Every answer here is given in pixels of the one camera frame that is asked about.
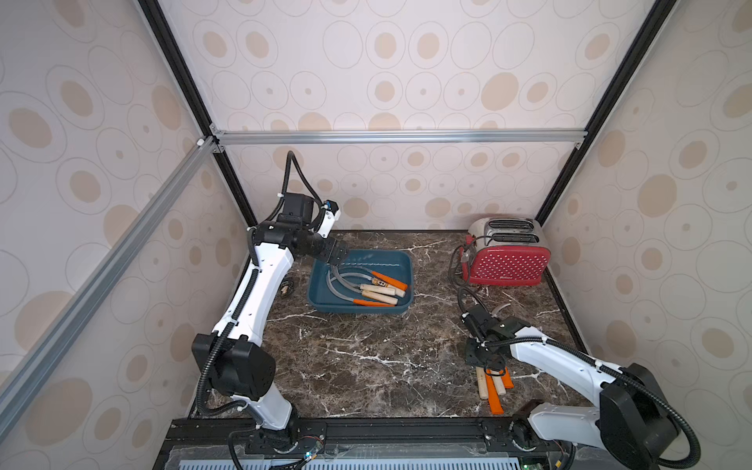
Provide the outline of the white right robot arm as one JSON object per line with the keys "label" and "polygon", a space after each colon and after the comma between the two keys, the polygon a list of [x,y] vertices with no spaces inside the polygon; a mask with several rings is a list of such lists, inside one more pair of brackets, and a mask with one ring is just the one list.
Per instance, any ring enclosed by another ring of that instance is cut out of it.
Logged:
{"label": "white right robot arm", "polygon": [[696,433],[647,368],[604,362],[520,318],[496,318],[467,287],[457,289],[456,297],[470,334],[467,364],[495,379],[507,376],[508,360],[524,362],[589,401],[586,407],[529,401],[508,430],[518,450],[532,452],[545,442],[564,442],[567,464],[573,464],[579,447],[605,450],[628,469],[689,469],[699,464],[702,450]]}

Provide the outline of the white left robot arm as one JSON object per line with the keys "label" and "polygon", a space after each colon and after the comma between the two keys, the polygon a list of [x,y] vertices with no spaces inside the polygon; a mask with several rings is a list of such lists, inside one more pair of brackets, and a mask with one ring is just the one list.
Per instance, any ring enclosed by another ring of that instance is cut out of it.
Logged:
{"label": "white left robot arm", "polygon": [[277,389],[275,359],[262,348],[269,312],[295,260],[336,266],[349,253],[330,235],[338,205],[321,199],[309,182],[305,193],[290,190],[291,174],[301,170],[296,154],[288,152],[277,205],[247,230],[248,258],[235,294],[213,332],[194,339],[200,368],[196,409],[203,417],[248,411],[266,430],[290,428],[293,405]]}

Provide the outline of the wooden handled labelled sickle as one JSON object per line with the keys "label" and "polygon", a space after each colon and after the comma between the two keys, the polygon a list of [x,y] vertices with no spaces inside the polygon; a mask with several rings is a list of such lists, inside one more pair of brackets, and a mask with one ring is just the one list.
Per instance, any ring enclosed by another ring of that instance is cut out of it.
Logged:
{"label": "wooden handled labelled sickle", "polygon": [[374,286],[378,286],[378,287],[381,287],[381,288],[385,288],[385,289],[391,290],[394,296],[397,296],[397,297],[400,297],[400,298],[405,297],[405,290],[401,289],[397,285],[393,285],[393,284],[391,284],[391,283],[389,283],[389,282],[387,282],[387,281],[385,281],[383,279],[375,277],[374,275],[365,274],[365,273],[358,273],[358,272],[346,272],[346,273],[343,273],[342,276],[344,278],[347,278],[347,279],[360,278],[360,279],[363,279],[365,281],[368,281],[370,284],[372,284]]}

